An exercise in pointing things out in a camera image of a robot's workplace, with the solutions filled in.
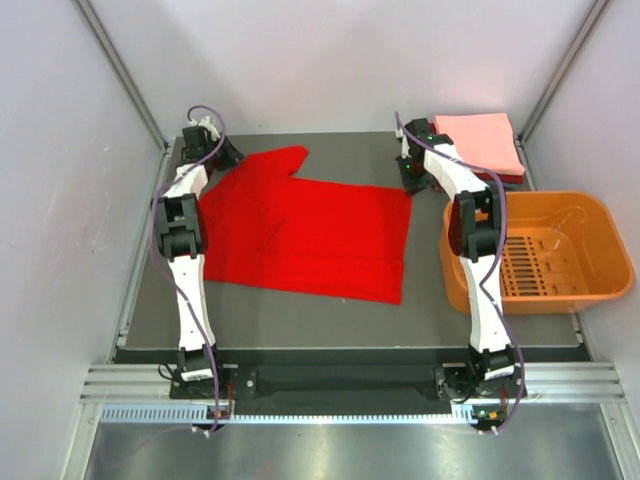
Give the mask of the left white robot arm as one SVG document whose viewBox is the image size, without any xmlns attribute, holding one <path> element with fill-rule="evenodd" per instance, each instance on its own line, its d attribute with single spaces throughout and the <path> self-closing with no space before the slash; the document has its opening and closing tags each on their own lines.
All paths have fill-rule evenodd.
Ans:
<svg viewBox="0 0 640 480">
<path fill-rule="evenodd" d="M 184 146 L 174 179 L 151 201 L 154 259 L 168 266 L 179 315 L 177 366 L 173 381 L 194 385 L 205 396 L 226 387 L 227 374 L 215 364 L 216 337 L 211 329 L 204 288 L 207 236 L 200 197 L 210 176 L 238 165 L 244 156 L 206 116 L 183 129 Z"/>
</svg>

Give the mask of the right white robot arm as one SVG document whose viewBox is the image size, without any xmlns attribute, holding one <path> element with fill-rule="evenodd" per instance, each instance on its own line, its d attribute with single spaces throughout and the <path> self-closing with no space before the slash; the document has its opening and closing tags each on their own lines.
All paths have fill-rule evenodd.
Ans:
<svg viewBox="0 0 640 480">
<path fill-rule="evenodd" d="M 465 386 L 492 394 L 516 372 L 518 348 L 504 318 L 500 268 L 506 244 L 506 193 L 492 173 L 491 184 L 460 158 L 453 140 L 432 132 L 427 119 L 396 121 L 397 158 L 405 190 L 414 194 L 436 181 L 450 200 L 449 250 L 462 266 L 469 297 L 470 358 Z"/>
</svg>

